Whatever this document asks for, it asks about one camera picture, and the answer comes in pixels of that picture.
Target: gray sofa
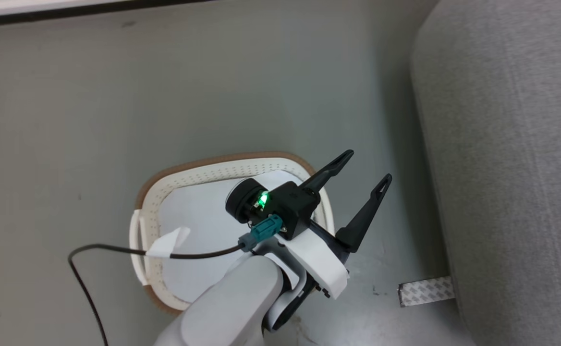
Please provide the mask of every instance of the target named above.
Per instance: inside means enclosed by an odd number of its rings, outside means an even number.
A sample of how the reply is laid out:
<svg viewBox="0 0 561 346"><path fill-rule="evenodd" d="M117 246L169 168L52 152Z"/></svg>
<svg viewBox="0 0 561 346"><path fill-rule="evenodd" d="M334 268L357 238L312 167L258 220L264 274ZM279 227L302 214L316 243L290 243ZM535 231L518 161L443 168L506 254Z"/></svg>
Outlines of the gray sofa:
<svg viewBox="0 0 561 346"><path fill-rule="evenodd" d="M412 76L474 341L561 345L561 0L443 0Z"/></svg>

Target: green led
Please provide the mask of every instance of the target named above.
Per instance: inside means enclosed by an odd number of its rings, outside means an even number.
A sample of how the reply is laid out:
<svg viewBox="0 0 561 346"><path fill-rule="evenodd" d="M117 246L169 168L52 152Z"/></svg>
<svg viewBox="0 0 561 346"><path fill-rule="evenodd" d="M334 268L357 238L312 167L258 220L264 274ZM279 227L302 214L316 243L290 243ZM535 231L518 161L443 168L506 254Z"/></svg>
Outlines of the green led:
<svg viewBox="0 0 561 346"><path fill-rule="evenodd" d="M261 195L259 196L259 200L257 201L257 203L259 204L259 206L263 209L266 206L266 202L268 201L268 192L264 191L263 193L261 193Z"/></svg>

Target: cable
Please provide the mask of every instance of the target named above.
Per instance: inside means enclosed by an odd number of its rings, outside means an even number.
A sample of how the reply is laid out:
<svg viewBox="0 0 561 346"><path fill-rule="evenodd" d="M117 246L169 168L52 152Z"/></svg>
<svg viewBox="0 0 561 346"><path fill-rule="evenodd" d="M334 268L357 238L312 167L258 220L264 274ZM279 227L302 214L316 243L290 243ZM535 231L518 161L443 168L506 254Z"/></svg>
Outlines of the cable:
<svg viewBox="0 0 561 346"><path fill-rule="evenodd" d="M208 252L207 254L170 254L169 258L171 259L208 259L208 258L215 258L217 256L223 256L226 254L230 254L237 250L240 250L244 247L244 245L236 245L234 247L230 247L229 249L215 251L215 252ZM90 297L89 291L86 288L84 281L80 277L76 266L73 264L73 257L79 254L80 252L90 250L90 249L103 249L103 250L110 250L114 252L122 252L123 254L133 254L138 256L146 256L146 251L144 250L136 250L136 249L129 249L128 247L121 247L121 246L114 246L114 245L106 245L106 244L91 244L81 246L75 250L73 250L69 256L67 257L67 261L69 261L69 266L72 268L73 274L76 276L80 287L82 287L82 291L85 293L86 299L89 302L90 308L92 309L92 313L95 315L95 320L97 320L97 325L99 326L99 331L101 332L101 337L103 339L104 346L108 346L108 338L105 337L105 330L103 329L103 324L101 323L101 318L99 317L99 313L97 308L95 307L95 303L92 301Z"/></svg>

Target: gray floor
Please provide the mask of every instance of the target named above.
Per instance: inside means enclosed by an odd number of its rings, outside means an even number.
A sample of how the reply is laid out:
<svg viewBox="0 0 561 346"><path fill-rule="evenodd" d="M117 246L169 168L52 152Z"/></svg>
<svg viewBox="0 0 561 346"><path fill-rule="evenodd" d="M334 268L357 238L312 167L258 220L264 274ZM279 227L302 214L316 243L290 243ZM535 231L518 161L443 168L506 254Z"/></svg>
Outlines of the gray floor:
<svg viewBox="0 0 561 346"><path fill-rule="evenodd" d="M433 0L229 0L0 27L0 346L100 345L66 256L127 245L153 173L285 150L319 167L344 225L394 183L336 300L310 297L272 346L470 345L452 301L399 308L397 284L447 274L408 79ZM112 345L170 321L120 254L77 258Z"/></svg>

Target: tape on floor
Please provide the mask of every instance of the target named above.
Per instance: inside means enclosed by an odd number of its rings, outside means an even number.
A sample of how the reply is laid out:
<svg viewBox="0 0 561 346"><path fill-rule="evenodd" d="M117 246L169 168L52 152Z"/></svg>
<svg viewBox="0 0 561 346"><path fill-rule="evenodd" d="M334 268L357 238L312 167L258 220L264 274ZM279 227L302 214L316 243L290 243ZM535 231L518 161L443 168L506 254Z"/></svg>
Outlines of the tape on floor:
<svg viewBox="0 0 561 346"><path fill-rule="evenodd" d="M410 307L441 300L456 298L451 276L443 278L413 281L398 286L398 298L401 307Z"/></svg>

